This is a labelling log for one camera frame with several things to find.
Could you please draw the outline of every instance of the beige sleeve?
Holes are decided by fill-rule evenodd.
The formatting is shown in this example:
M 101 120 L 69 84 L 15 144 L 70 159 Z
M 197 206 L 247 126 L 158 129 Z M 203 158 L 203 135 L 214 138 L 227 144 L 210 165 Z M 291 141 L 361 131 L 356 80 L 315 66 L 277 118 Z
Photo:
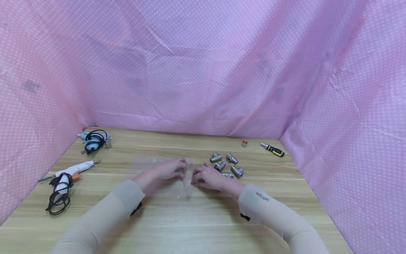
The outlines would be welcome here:
M 121 183 L 65 232 L 51 254 L 93 254 L 103 237 L 128 219 L 144 196 L 133 181 Z
M 247 185 L 238 198 L 238 204 L 242 215 L 259 221 L 279 234 L 288 243 L 292 254 L 329 253 L 309 222 L 262 189 Z

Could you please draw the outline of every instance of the screwdriver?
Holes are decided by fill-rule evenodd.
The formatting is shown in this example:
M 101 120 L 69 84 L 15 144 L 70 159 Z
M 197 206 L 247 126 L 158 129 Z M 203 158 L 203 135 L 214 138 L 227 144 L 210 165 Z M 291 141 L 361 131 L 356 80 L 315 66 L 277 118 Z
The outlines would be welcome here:
M 261 146 L 263 146 L 266 150 L 273 152 L 275 155 L 277 155 L 279 157 L 283 157 L 285 155 L 285 152 L 283 152 L 281 149 L 278 149 L 271 145 L 261 143 Z

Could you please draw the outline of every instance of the wooden table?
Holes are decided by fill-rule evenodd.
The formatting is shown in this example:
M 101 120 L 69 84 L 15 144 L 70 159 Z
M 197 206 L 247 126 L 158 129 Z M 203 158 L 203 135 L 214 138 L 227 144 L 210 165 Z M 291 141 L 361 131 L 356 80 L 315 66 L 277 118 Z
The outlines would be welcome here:
M 52 189 L 48 183 L 38 184 L 0 228 L 0 253 L 48 253 L 75 220 L 126 178 L 134 154 L 184 156 L 196 166 L 213 152 L 232 152 L 244 168 L 240 180 L 265 189 L 304 216 L 331 253 L 352 253 L 289 154 L 279 158 L 259 145 L 262 141 L 284 149 L 278 140 L 247 139 L 248 146 L 242 148 L 241 138 L 105 130 L 112 136 L 112 149 L 82 155 L 78 139 L 48 173 L 93 157 L 102 160 L 75 183 L 70 208 L 59 217 L 49 216 L 44 209 Z M 289 253 L 275 232 L 241 218 L 237 202 L 226 194 L 198 188 L 189 198 L 182 193 L 179 180 L 145 198 L 144 206 L 111 231 L 97 253 Z

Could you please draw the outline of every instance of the black cable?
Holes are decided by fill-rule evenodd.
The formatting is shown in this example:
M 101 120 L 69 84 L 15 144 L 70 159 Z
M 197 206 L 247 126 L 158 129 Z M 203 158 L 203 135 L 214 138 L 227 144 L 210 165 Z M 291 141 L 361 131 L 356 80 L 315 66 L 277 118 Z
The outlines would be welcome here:
M 68 178 L 68 182 L 59 182 L 62 176 L 66 176 Z M 61 173 L 59 177 L 52 179 L 52 181 L 49 184 L 54 186 L 54 192 L 50 195 L 48 207 L 45 209 L 45 211 L 49 212 L 50 215 L 59 215 L 68 208 L 71 202 L 71 198 L 69 197 L 69 190 L 73 186 L 72 176 L 67 173 Z M 59 184 L 65 184 L 66 186 L 60 189 L 59 191 L 55 191 L 56 187 Z M 66 190 L 66 193 L 59 194 L 59 192 L 63 190 Z M 58 206 L 62 206 L 62 208 L 60 208 L 57 211 L 54 211 L 55 207 Z
M 98 131 L 104 132 L 105 136 L 98 133 Z M 86 143 L 86 145 L 84 146 L 84 150 L 86 151 L 86 153 L 90 154 L 96 150 L 99 150 L 106 143 L 106 141 L 104 139 L 107 138 L 107 135 L 108 135 L 107 132 L 105 132 L 104 130 L 93 130 L 93 131 L 89 132 L 88 135 L 86 135 L 86 137 L 84 138 L 85 141 L 89 141 L 92 139 L 97 139 L 97 141 L 89 141 Z M 91 148 L 89 149 L 88 146 L 91 144 L 98 144 L 99 146 L 97 147 L 97 149 L 91 149 Z

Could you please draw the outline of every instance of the pink backdrop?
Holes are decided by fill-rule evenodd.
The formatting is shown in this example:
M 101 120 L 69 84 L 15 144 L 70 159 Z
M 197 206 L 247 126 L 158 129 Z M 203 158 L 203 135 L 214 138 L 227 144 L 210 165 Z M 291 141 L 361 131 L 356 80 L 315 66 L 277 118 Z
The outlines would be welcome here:
M 406 249 L 405 1 L 62 2 L 0 0 L 0 224 L 98 125 L 281 139 L 355 253 Z

